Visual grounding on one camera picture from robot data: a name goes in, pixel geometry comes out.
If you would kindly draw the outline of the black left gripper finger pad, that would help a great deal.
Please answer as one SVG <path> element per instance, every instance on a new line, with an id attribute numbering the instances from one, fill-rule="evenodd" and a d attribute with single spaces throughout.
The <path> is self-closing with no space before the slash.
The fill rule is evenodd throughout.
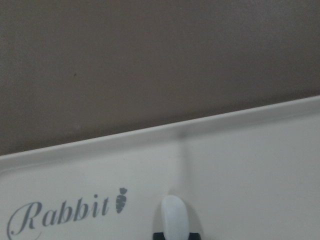
<path id="1" fill-rule="evenodd" d="M 200 240 L 201 235 L 199 233 L 194 232 L 173 232 L 173 233 L 165 233 L 165 232 L 155 232 L 152 235 L 153 240 Z"/>

